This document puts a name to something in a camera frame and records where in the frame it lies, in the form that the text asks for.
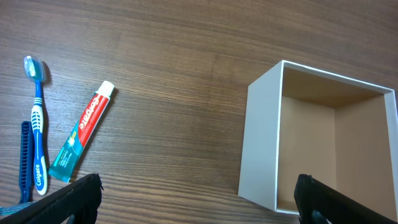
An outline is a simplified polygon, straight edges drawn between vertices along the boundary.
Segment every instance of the box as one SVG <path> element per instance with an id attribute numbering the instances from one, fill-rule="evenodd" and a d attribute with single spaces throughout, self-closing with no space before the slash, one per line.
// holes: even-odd
<path id="1" fill-rule="evenodd" d="M 394 90 L 281 61 L 249 86 L 239 196 L 299 214 L 299 174 L 397 220 Z"/>

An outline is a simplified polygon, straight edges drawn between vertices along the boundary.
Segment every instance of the toothpaste cap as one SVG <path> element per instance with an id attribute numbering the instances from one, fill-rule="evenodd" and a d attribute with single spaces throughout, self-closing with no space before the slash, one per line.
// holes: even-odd
<path id="1" fill-rule="evenodd" d="M 111 97 L 112 91 L 114 89 L 114 85 L 108 81 L 104 81 L 102 85 L 99 87 L 97 93 L 108 98 Z"/>

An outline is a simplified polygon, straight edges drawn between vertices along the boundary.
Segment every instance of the red toothpaste tube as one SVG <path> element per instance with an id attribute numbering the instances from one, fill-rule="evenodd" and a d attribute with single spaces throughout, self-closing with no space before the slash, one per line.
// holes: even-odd
<path id="1" fill-rule="evenodd" d="M 104 81 L 93 98 L 88 103 L 86 109 L 80 117 L 75 127 L 73 127 L 67 141 L 61 148 L 60 153 L 51 165 L 49 174 L 64 182 L 69 182 L 73 170 L 95 129 L 106 105 L 108 105 L 114 85 Z"/>

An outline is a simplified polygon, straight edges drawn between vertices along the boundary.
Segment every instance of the empty box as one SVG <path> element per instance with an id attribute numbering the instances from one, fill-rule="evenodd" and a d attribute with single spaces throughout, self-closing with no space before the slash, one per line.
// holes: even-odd
<path id="1" fill-rule="evenodd" d="M 299 174 L 397 220 L 394 90 L 281 61 L 249 86 L 239 196 L 299 214 Z"/>

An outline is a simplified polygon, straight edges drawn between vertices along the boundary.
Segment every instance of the blue and white toothbrush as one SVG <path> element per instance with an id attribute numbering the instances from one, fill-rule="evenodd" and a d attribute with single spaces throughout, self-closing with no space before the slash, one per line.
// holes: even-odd
<path id="1" fill-rule="evenodd" d="M 46 78 L 45 70 L 43 62 L 33 56 L 24 57 L 24 68 L 28 79 L 35 82 L 36 85 L 35 103 L 31 114 L 32 129 L 35 139 L 33 175 L 38 193 L 44 195 L 47 191 L 47 168 L 45 166 L 43 151 L 44 117 L 42 109 L 42 82 L 44 82 Z"/>

